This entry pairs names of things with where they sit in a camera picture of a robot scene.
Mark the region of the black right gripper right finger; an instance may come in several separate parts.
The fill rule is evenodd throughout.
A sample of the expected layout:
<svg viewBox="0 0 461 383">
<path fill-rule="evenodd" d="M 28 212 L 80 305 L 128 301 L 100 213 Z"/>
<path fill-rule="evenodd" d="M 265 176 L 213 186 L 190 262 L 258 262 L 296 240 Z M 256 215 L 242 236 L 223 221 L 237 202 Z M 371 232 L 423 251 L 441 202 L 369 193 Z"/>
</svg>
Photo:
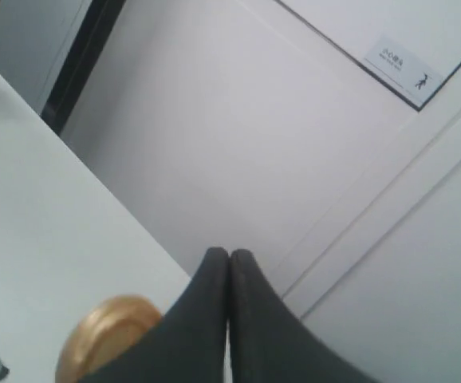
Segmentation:
<svg viewBox="0 0 461 383">
<path fill-rule="evenodd" d="M 375 381 L 304 327 L 248 250 L 230 256 L 229 325 L 234 382 Z"/>
</svg>

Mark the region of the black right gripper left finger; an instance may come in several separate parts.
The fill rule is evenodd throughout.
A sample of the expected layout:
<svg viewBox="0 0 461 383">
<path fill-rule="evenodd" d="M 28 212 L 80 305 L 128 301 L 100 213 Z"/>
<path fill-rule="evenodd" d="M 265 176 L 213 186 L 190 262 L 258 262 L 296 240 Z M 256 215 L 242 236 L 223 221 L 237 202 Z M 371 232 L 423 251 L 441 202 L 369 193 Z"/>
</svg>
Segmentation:
<svg viewBox="0 0 461 383">
<path fill-rule="evenodd" d="M 82 382 L 223 382 L 230 257 L 211 247 L 160 323 Z"/>
</svg>

